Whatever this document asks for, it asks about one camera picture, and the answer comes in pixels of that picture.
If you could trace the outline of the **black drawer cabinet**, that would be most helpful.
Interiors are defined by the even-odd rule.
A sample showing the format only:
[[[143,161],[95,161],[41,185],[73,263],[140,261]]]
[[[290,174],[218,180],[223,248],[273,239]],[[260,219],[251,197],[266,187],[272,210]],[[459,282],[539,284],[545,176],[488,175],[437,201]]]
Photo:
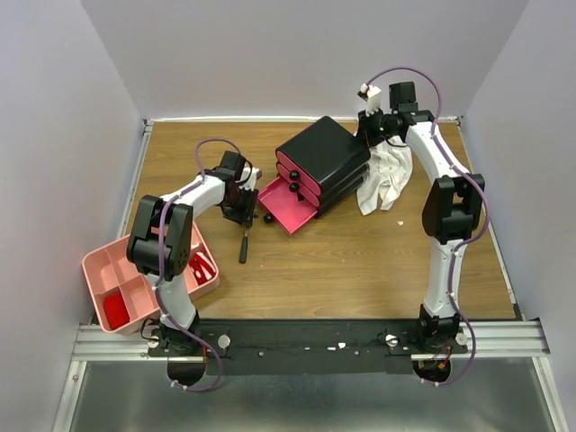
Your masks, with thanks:
[[[276,148],[312,176],[321,188],[317,218],[324,216],[364,182],[368,146],[329,116],[324,116]],[[291,179],[298,179],[292,171]]]

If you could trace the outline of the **pink compartment tray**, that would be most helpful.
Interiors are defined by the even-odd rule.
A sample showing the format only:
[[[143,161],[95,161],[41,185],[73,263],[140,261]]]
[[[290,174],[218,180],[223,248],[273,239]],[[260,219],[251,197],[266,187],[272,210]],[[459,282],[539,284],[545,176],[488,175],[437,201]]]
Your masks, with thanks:
[[[106,333],[129,335],[140,328],[146,318],[159,317],[159,307],[151,283],[140,274],[136,266],[126,257],[129,238],[119,238],[112,243],[88,253],[82,268],[91,294],[100,328]],[[203,252],[213,263],[216,275],[208,283],[198,285],[189,265],[184,269],[186,290],[192,300],[210,293],[220,284],[219,269],[197,226],[192,228],[191,255]],[[130,321],[116,330],[111,330],[104,316],[104,298],[111,293],[120,293],[130,315]]]

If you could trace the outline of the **pink top drawer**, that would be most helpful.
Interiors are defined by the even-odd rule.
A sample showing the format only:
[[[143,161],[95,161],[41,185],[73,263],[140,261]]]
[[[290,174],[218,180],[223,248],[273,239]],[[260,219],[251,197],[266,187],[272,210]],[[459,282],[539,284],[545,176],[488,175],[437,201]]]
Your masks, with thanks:
[[[278,162],[288,170],[289,173],[295,171],[298,173],[298,180],[310,189],[315,195],[320,196],[322,191],[318,182],[310,176],[303,168],[295,164],[291,159],[289,159],[283,152],[279,151],[276,153]]]

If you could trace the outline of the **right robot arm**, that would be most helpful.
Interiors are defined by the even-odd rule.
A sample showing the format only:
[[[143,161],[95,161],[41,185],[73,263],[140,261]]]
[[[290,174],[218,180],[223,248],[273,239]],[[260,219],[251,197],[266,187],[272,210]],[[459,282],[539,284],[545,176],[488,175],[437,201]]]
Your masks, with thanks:
[[[459,332],[462,262],[481,222],[485,181],[457,160],[432,113],[419,109],[414,83],[389,86],[389,113],[382,109],[377,86],[363,84],[358,95],[366,103],[358,114],[359,138],[370,147],[400,140],[418,157],[431,183],[422,211],[423,229],[431,240],[430,272],[413,334],[416,346],[432,353]]]

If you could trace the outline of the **red white item in tray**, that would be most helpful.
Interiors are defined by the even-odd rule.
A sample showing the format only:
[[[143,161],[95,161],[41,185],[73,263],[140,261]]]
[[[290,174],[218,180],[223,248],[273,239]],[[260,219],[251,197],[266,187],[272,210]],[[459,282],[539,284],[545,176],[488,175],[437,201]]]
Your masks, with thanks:
[[[216,275],[212,261],[203,252],[193,254],[188,265],[198,285],[207,284]]]

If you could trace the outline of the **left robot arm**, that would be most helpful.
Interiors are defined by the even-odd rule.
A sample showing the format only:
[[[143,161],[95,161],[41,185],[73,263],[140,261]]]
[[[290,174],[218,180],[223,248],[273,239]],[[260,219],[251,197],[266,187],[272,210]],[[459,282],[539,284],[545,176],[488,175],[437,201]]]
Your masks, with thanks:
[[[181,189],[140,199],[126,256],[146,276],[160,308],[160,326],[170,330],[168,344],[181,356],[209,345],[195,329],[198,312],[185,285],[192,254],[194,218],[211,207],[248,234],[257,203],[261,172],[241,153],[225,151],[220,163]]]

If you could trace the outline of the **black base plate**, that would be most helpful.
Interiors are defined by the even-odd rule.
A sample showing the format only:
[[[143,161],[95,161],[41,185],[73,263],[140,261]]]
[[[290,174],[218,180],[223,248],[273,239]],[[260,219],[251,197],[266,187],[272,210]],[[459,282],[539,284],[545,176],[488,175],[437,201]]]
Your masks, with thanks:
[[[444,382],[450,360],[468,351],[459,329],[442,346],[415,344],[417,319],[201,319],[191,346],[179,331],[152,324],[148,355],[167,360],[184,385],[243,375],[419,374]]]

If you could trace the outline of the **white cloth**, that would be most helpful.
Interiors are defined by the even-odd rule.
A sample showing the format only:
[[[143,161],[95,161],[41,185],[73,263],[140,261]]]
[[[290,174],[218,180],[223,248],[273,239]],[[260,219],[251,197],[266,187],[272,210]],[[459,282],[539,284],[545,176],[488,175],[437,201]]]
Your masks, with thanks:
[[[388,211],[408,184],[413,160],[410,148],[399,136],[370,149],[368,171],[356,190],[360,212],[366,216],[376,210]]]

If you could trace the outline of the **red block in tray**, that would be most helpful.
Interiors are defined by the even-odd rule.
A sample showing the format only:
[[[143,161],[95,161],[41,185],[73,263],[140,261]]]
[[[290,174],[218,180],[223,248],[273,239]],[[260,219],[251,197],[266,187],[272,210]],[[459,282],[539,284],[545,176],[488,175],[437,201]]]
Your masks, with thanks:
[[[126,304],[119,292],[111,293],[104,298],[103,311],[111,330],[116,330],[130,321]]]

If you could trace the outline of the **aluminium rail frame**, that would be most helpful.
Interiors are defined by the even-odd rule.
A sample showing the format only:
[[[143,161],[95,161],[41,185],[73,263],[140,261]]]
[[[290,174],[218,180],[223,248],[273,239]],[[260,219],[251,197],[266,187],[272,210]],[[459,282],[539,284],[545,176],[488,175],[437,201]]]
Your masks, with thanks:
[[[246,264],[240,231],[216,210],[199,219],[220,267],[200,302],[204,325],[231,338],[214,391],[170,387],[166,369],[191,360],[151,356],[137,335],[78,332],[59,431],[564,431],[567,424],[536,320],[512,319],[509,282],[491,239],[464,282],[492,319],[477,347],[451,358],[455,383],[436,387],[386,334],[406,336],[428,285],[420,221],[430,182],[420,163],[398,204],[362,216],[346,200],[289,236],[257,224]]]

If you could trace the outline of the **black handled hammer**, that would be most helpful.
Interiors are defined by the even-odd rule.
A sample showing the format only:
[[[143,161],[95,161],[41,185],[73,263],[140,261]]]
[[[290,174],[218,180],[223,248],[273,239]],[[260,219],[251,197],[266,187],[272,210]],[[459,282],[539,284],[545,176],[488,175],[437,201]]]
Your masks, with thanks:
[[[248,260],[249,231],[250,231],[250,227],[246,226],[244,228],[243,237],[242,237],[242,241],[241,241],[241,245],[240,245],[239,256],[238,256],[238,261],[241,264],[245,264]]]

